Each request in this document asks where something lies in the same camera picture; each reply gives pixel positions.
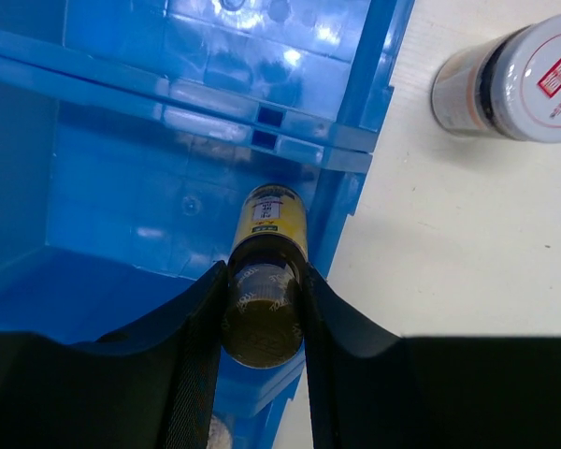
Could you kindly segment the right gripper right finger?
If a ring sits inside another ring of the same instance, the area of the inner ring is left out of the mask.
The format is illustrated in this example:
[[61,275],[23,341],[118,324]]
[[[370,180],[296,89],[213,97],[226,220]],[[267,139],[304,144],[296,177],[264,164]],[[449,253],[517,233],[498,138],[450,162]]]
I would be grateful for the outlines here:
[[303,330],[317,448],[561,448],[561,337],[399,337],[315,268]]

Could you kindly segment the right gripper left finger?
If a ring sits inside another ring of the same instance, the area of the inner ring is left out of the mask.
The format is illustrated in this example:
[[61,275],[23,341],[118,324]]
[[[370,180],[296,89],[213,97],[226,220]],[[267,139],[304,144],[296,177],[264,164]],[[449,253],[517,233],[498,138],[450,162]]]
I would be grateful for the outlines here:
[[0,448],[203,448],[227,267],[96,341],[0,331]]

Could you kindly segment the yellow-label small bottle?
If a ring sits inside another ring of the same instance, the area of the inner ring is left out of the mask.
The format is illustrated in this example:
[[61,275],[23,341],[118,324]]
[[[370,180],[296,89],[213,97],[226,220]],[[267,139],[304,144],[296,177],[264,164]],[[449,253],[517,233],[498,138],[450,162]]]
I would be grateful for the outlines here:
[[255,188],[241,209],[228,260],[222,321],[223,348],[239,364],[272,369],[298,353],[303,333],[295,302],[307,262],[302,199],[279,184]]

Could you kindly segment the silver-lid shaker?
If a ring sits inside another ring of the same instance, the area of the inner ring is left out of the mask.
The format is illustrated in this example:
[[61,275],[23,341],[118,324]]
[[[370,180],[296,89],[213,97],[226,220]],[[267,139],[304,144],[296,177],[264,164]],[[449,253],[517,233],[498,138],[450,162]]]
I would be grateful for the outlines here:
[[207,449],[231,449],[232,435],[228,426],[217,416],[212,415],[209,424]]

